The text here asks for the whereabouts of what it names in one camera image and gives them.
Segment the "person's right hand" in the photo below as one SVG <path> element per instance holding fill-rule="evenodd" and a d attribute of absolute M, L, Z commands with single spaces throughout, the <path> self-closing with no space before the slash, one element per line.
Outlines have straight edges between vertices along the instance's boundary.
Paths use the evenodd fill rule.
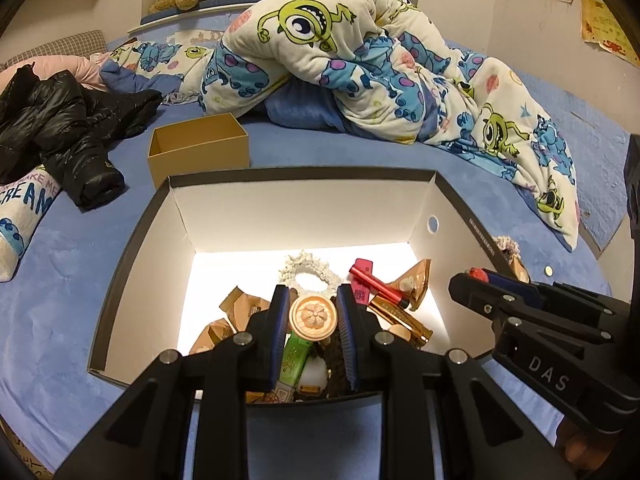
<path fill-rule="evenodd" d="M 554 447 L 576 471 L 596 471 L 612 453 L 618 434 L 583 430 L 564 417 L 555 431 Z"/>

